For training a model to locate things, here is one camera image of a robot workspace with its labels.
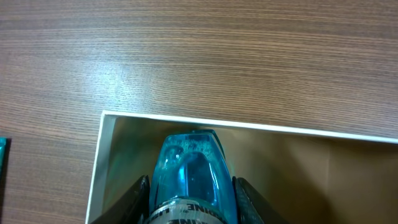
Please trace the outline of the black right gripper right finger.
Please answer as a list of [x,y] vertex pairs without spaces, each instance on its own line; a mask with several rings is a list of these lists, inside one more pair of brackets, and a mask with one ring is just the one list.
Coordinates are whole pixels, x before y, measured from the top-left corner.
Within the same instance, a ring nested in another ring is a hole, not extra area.
[[238,223],[241,224],[288,224],[270,203],[244,178],[232,179]]

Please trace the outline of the blue Listerine mouthwash bottle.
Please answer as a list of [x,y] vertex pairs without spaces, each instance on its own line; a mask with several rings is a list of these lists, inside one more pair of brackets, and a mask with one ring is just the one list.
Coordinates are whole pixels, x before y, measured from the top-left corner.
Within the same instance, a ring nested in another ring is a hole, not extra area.
[[146,223],[238,223],[232,179],[213,130],[165,138],[150,183]]

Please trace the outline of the green soap box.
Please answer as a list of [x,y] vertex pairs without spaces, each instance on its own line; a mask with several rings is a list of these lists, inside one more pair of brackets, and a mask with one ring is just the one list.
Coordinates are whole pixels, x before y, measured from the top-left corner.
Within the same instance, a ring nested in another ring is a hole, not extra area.
[[6,151],[6,146],[7,146],[7,139],[0,138],[0,173],[2,172],[2,167],[4,164],[4,155]]

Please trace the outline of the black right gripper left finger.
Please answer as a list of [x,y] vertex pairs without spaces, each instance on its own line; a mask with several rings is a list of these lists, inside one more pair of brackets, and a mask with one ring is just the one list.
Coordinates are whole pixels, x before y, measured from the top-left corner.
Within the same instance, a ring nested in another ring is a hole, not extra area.
[[92,224],[137,224],[149,217],[149,176],[142,175],[124,195]]

